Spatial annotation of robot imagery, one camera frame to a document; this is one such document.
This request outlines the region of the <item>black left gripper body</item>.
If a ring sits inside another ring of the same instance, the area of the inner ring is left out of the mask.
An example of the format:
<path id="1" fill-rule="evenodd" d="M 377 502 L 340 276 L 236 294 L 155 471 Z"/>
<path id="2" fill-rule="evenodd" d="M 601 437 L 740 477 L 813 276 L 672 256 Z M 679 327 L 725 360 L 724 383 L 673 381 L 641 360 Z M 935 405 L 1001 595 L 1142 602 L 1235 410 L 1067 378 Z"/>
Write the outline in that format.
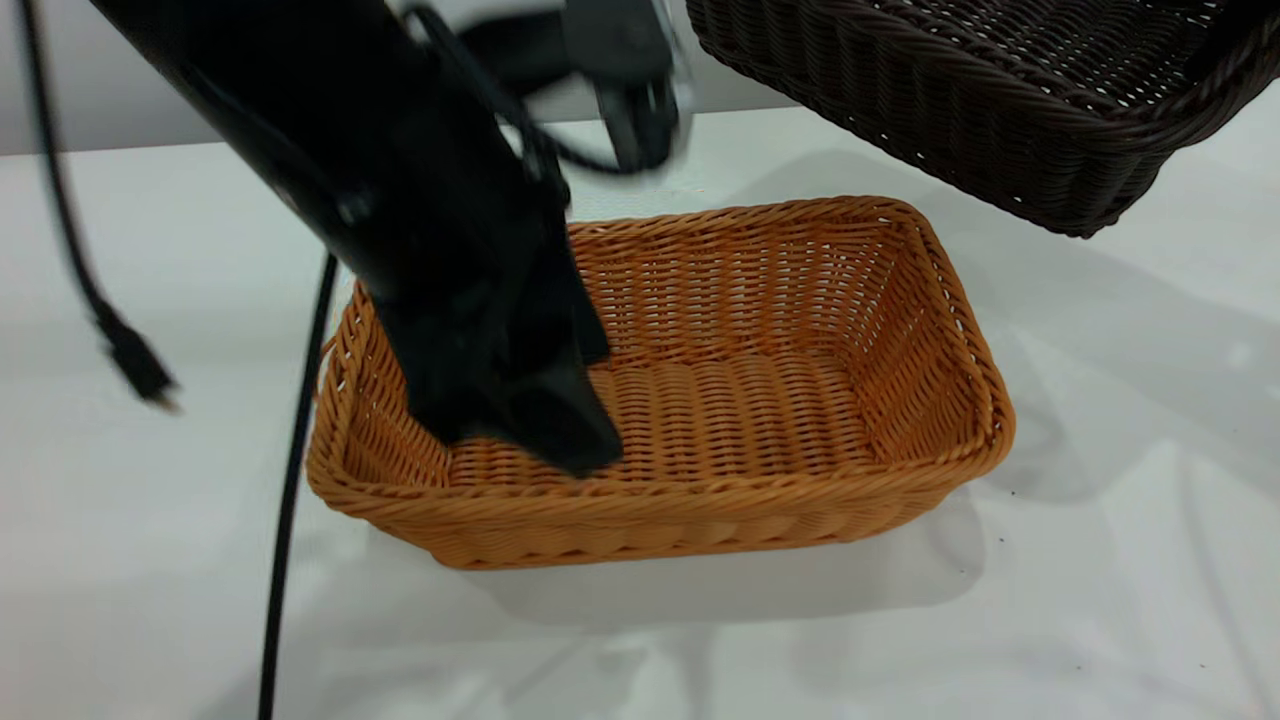
<path id="1" fill-rule="evenodd" d="M 609 357 L 564 214 L 566 188 L 484 188 L 404 201 L 360 190 L 372 297 L 412 391 L 512 391 Z"/>

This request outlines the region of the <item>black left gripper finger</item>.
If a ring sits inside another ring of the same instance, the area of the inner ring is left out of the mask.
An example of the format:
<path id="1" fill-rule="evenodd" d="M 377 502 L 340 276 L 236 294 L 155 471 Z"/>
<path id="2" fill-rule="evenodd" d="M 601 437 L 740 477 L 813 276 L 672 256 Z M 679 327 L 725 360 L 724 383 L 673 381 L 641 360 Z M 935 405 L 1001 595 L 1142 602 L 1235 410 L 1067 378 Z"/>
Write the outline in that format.
<path id="1" fill-rule="evenodd" d="M 625 443 L 580 363 L 553 363 L 483 389 L 480 424 L 544 464 L 585 479 L 625 455 Z"/>
<path id="2" fill-rule="evenodd" d="M 412 338 L 398 345 L 410 415 L 435 439 L 457 446 L 500 439 L 503 429 L 492 392 L 494 346 L 486 341 L 443 345 Z"/>

